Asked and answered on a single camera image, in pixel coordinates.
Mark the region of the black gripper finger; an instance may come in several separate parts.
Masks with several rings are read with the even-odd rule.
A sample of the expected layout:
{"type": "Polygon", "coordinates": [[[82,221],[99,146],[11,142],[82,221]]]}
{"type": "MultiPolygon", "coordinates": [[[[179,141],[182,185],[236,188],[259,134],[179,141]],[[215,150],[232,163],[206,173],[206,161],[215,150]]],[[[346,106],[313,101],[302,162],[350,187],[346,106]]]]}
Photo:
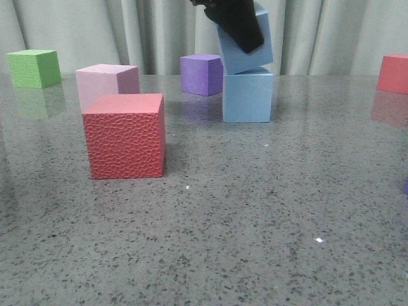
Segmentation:
{"type": "Polygon", "coordinates": [[[193,6],[204,6],[205,15],[223,29],[249,54],[265,42],[256,18],[252,0],[192,0],[193,6]]]}

